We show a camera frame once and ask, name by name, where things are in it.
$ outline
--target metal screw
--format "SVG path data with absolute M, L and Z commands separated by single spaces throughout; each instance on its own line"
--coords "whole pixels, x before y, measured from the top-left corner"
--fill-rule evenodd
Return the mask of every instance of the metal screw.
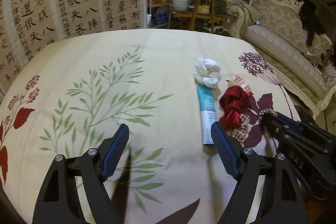
M 90 156 L 93 156 L 93 155 L 95 155 L 96 153 L 97 153 L 97 149 L 95 149 L 95 148 L 91 148 L 91 149 L 89 149 L 89 151 L 87 152 Z
M 56 161 L 61 161 L 63 159 L 63 155 L 57 155 L 56 157 L 55 157 L 55 160 Z
M 284 154 L 281 154 L 281 153 L 278 154 L 278 159 L 280 159 L 280 160 L 284 160 L 285 158 L 286 158 L 286 157 L 285 157 Z
M 252 149 L 247 147 L 247 148 L 244 148 L 244 153 L 247 154 L 247 155 L 251 155 L 252 154 Z

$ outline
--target red velvet fabric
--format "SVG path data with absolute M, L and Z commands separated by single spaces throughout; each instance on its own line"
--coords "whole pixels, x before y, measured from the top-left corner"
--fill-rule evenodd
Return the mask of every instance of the red velvet fabric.
M 241 112 L 249 105 L 250 97 L 238 85 L 228 88 L 219 100 L 220 106 L 224 110 L 224 116 L 219 119 L 219 123 L 224 130 L 239 128 L 242 124 Z

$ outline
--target white bottle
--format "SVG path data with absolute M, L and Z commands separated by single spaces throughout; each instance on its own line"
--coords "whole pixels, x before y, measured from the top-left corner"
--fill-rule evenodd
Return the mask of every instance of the white bottle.
M 251 96 L 253 94 L 251 92 L 251 87 L 249 85 L 245 84 L 245 81 L 239 75 L 236 75 L 233 79 L 231 79 L 227 83 L 228 88 L 230 88 L 234 85 L 240 86 L 247 93 L 248 96 Z

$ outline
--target tablecloth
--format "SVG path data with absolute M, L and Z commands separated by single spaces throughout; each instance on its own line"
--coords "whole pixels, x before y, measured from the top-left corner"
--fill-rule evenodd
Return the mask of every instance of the tablecloth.
M 19 214 L 32 222 L 44 176 L 57 154 L 80 156 L 113 136 L 131 131 L 115 174 L 105 182 L 112 196 L 131 154 L 125 223 L 217 223 L 236 181 L 214 148 L 202 145 L 194 67 L 199 56 L 216 60 L 222 80 L 240 75 L 253 97 L 243 144 L 261 155 L 275 147 L 258 121 L 271 108 L 299 117 L 268 64 L 248 43 L 182 30 L 122 30 L 70 38 L 44 48 L 17 77 L 0 106 L 2 186 Z M 252 221 L 260 202 L 259 179 Z M 86 220 L 94 223 L 80 178 Z

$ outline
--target blue and white tube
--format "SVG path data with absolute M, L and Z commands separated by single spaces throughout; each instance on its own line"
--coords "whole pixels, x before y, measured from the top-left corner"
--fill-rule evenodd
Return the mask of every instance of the blue and white tube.
M 203 144 L 213 144 L 211 126 L 217 121 L 212 88 L 197 85 L 199 108 L 201 110 Z

